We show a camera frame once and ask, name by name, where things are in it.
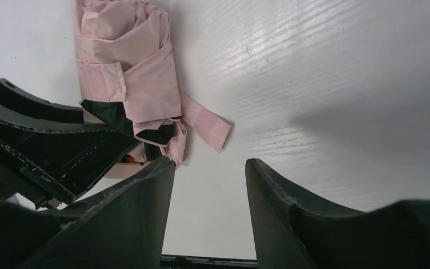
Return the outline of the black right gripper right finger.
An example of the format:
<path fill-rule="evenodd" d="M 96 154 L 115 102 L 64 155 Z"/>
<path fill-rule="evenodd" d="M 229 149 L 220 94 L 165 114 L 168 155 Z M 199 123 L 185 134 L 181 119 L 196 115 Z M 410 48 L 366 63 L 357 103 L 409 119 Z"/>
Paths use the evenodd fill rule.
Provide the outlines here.
<path fill-rule="evenodd" d="M 430 200 L 362 212 L 245 164 L 259 268 L 430 268 Z"/>

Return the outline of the pink and black umbrella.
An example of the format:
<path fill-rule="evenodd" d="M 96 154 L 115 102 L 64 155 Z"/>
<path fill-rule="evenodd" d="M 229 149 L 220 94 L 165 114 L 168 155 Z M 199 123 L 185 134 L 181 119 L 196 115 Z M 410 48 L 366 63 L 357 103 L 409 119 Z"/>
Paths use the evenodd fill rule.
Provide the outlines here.
<path fill-rule="evenodd" d="M 232 126 L 179 89 L 163 8 L 146 1 L 73 1 L 72 15 L 84 121 L 136 141 L 109 177 L 122 178 L 159 157 L 180 165 L 188 129 L 222 151 Z"/>

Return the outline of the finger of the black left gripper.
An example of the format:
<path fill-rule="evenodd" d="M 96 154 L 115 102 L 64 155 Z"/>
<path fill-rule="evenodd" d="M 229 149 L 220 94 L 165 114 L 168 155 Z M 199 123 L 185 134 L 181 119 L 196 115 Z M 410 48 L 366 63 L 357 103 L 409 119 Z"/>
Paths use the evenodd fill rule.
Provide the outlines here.
<path fill-rule="evenodd" d="M 61 123 L 82 124 L 83 110 L 75 106 L 51 103 L 0 79 L 0 105 L 22 115 Z"/>
<path fill-rule="evenodd" d="M 36 206 L 76 201 L 136 144 L 105 125 L 36 119 L 0 105 L 0 182 Z"/>

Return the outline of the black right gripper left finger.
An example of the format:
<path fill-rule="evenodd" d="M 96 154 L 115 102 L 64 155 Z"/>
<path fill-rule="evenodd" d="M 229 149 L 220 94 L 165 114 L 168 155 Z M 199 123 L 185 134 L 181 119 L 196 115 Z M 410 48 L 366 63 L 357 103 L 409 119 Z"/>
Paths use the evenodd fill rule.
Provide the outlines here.
<path fill-rule="evenodd" d="M 61 210 L 0 200 L 0 268 L 158 268 L 174 177 L 161 157 Z"/>

